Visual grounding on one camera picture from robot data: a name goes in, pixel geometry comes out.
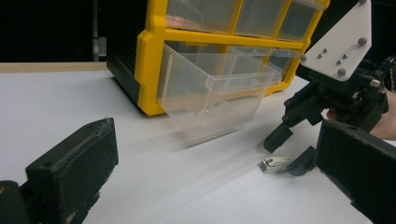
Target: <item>white tabletop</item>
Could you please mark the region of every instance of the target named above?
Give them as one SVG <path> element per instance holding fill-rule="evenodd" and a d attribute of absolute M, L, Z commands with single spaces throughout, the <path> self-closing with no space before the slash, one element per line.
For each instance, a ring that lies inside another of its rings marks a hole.
<path fill-rule="evenodd" d="M 283 102 L 305 81 L 265 97 L 244 129 L 199 145 L 166 116 L 146 117 L 110 72 L 0 74 L 0 180 L 20 185 L 24 168 L 81 126 L 114 118 L 120 164 L 84 223 L 371 223 L 318 168 L 301 177 L 264 174 L 263 139 Z M 316 146 L 303 122 L 273 156 Z"/>

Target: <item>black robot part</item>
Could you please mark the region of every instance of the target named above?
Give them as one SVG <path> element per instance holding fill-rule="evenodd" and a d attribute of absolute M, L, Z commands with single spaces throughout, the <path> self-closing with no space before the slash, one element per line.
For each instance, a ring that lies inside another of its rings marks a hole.
<path fill-rule="evenodd" d="M 83 126 L 27 166 L 20 188 L 0 181 L 1 223 L 82 223 L 118 163 L 114 120 Z"/>
<path fill-rule="evenodd" d="M 357 127 L 324 120 L 315 165 L 374 223 L 396 223 L 396 148 Z"/>

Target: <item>clear plastic bin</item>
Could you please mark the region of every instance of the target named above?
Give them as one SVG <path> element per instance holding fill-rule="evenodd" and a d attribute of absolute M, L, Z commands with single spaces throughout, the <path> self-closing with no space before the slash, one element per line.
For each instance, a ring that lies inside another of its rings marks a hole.
<path fill-rule="evenodd" d="M 273 49 L 267 65 L 280 72 L 282 79 L 288 72 L 291 62 L 300 57 L 300 51 L 294 49 Z"/>
<path fill-rule="evenodd" d="M 202 139 L 253 119 L 279 73 L 241 54 L 180 54 L 165 45 L 161 76 L 160 105 L 190 139 Z"/>
<path fill-rule="evenodd" d="M 292 0 L 277 39 L 302 41 L 316 11 L 323 8 L 317 0 Z"/>
<path fill-rule="evenodd" d="M 238 0 L 168 0 L 168 27 L 228 33 Z"/>
<path fill-rule="evenodd" d="M 257 60 L 258 62 L 265 62 L 268 66 L 275 69 L 281 74 L 279 78 L 283 79 L 288 71 L 291 62 L 295 58 L 300 57 L 300 52 L 294 49 L 272 49 L 272 48 L 257 48 L 257 47 L 243 47 L 232 46 L 229 50 L 230 53 L 240 53 Z"/>
<path fill-rule="evenodd" d="M 286 0 L 244 0 L 235 33 L 273 37 Z"/>

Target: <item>bolt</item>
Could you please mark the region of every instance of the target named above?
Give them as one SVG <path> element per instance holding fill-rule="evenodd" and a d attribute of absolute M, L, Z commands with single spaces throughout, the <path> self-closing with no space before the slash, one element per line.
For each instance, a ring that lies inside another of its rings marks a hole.
<path fill-rule="evenodd" d="M 305 62 L 306 60 L 308 60 L 308 57 L 304 54 L 300 57 L 302 62 Z"/>
<path fill-rule="evenodd" d="M 372 87 L 374 87 L 374 88 L 378 88 L 380 85 L 381 85 L 381 82 L 378 81 L 378 80 L 376 80 L 376 79 L 373 79 L 373 80 L 370 82 L 370 86 L 372 86 Z"/>
<path fill-rule="evenodd" d="M 345 68 L 340 68 L 337 71 L 338 76 L 344 76 L 347 73 L 347 70 Z"/>
<path fill-rule="evenodd" d="M 367 38 L 361 37 L 361 38 L 358 40 L 358 44 L 359 44 L 359 46 L 364 46 L 364 45 L 366 45 L 366 44 L 367 44 Z"/>

